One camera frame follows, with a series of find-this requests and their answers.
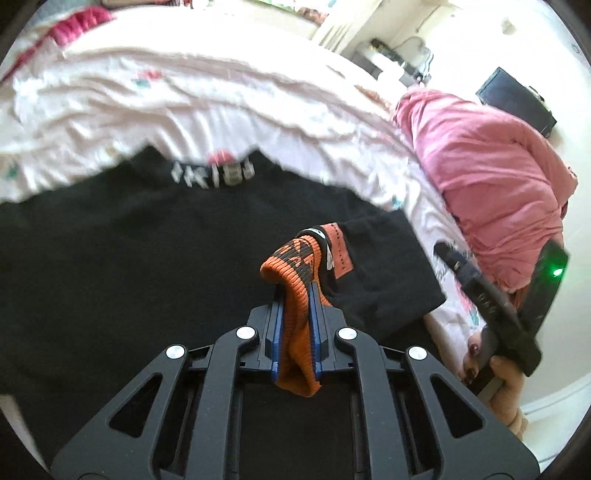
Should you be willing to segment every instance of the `handheld device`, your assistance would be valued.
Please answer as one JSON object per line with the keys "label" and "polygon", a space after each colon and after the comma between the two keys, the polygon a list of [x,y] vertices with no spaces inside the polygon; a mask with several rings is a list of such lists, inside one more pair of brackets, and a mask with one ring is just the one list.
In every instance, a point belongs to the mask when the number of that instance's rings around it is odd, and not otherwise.
{"label": "handheld device", "polygon": [[508,296],[459,251],[445,242],[438,242],[434,250],[486,322],[482,347],[476,357],[479,373],[469,388],[483,402],[488,402],[503,384],[489,366],[493,355],[515,361],[528,377],[540,364],[542,353],[535,336],[558,293],[569,256],[556,241],[549,240],[540,251],[525,299],[515,310]]}

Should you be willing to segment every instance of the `metal screw head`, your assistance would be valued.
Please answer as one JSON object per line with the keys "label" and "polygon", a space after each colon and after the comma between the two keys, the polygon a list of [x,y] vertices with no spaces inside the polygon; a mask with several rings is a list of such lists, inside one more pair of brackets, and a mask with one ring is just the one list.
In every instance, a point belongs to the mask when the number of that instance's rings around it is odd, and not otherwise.
{"label": "metal screw head", "polygon": [[427,358],[427,351],[422,346],[412,346],[408,350],[408,356],[415,360],[425,360]]}
{"label": "metal screw head", "polygon": [[242,340],[248,340],[256,335],[256,330],[252,327],[240,327],[236,330],[236,336]]}
{"label": "metal screw head", "polygon": [[341,330],[339,330],[339,336],[343,340],[353,340],[357,337],[357,331],[351,327],[341,328]]}
{"label": "metal screw head", "polygon": [[166,349],[166,356],[172,358],[181,358],[184,355],[184,348],[181,345],[172,345]]}

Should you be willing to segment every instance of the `white logo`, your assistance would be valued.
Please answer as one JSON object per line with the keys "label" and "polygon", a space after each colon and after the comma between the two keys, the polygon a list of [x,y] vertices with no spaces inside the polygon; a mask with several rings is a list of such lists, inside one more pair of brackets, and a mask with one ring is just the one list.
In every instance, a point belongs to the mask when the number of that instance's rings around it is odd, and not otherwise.
{"label": "white logo", "polygon": [[[176,183],[180,183],[181,179],[183,179],[187,187],[193,187],[193,184],[197,183],[202,189],[208,189],[207,180],[209,178],[209,172],[211,172],[211,180],[214,188],[218,189],[220,186],[220,173],[217,166],[211,166],[210,168],[185,166],[183,169],[183,166],[179,162],[175,162],[170,174]],[[250,180],[254,175],[254,166],[248,158],[242,165],[239,163],[230,163],[222,166],[222,179],[229,187],[236,186],[242,183],[243,180]]]}

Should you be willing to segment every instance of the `black handle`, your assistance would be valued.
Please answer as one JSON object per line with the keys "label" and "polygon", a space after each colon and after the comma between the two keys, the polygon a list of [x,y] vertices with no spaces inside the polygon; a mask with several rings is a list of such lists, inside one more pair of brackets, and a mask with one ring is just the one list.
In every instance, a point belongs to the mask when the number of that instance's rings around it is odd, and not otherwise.
{"label": "black handle", "polygon": [[413,349],[407,350],[406,364],[423,400],[440,459],[436,469],[413,478],[538,478],[540,467],[528,448],[441,363],[428,353],[413,355]]}
{"label": "black handle", "polygon": [[[173,353],[168,353],[170,349],[174,349]],[[92,475],[108,480],[156,478],[152,465],[154,450],[187,357],[187,350],[177,345],[152,360],[61,449],[53,460],[51,476],[56,480]],[[136,436],[114,428],[116,416],[155,379],[160,379],[160,385],[145,424]]]}
{"label": "black handle", "polygon": [[484,327],[480,334],[482,344],[480,352],[476,356],[478,363],[478,375],[468,385],[468,389],[481,401],[487,403],[502,387],[502,380],[495,377],[488,362],[499,353],[499,338],[490,328]]}
{"label": "black handle", "polygon": [[247,326],[222,335],[213,346],[193,428],[186,480],[224,479],[238,360],[258,343],[258,332]]}
{"label": "black handle", "polygon": [[361,394],[369,477],[372,480],[408,479],[400,424],[381,347],[366,333],[349,327],[335,333],[335,346],[355,359]]}

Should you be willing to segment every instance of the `white wall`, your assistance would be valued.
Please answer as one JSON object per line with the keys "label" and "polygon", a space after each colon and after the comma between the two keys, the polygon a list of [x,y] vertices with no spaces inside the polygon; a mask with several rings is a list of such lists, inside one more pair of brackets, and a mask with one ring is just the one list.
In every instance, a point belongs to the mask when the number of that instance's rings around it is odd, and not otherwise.
{"label": "white wall", "polygon": [[311,39],[318,25],[313,21],[283,11],[272,5],[256,3],[249,0],[222,0],[216,1],[211,8],[222,10],[237,17],[248,17],[258,22],[281,28],[300,37]]}
{"label": "white wall", "polygon": [[390,32],[386,43],[392,48],[396,48],[408,37],[419,35],[420,28],[441,8],[445,8],[445,5],[449,7],[446,0],[420,0],[416,2],[413,14],[399,28]]}
{"label": "white wall", "polygon": [[[440,8],[419,33],[434,53],[433,88],[475,100],[500,66],[537,89],[558,122],[551,143],[579,177],[564,221],[570,265],[540,332],[544,359],[526,384],[524,403],[591,372],[591,70],[568,31],[555,30],[556,18],[536,3],[541,0],[466,1],[463,10]],[[512,35],[501,32],[504,17],[515,25]]]}
{"label": "white wall", "polygon": [[420,15],[422,6],[421,0],[383,0],[341,55],[350,59],[357,45],[372,38],[379,38],[390,45],[389,40],[396,32]]}
{"label": "white wall", "polygon": [[591,399],[591,374],[540,401],[522,406],[530,424],[523,441],[544,469],[579,427]]}

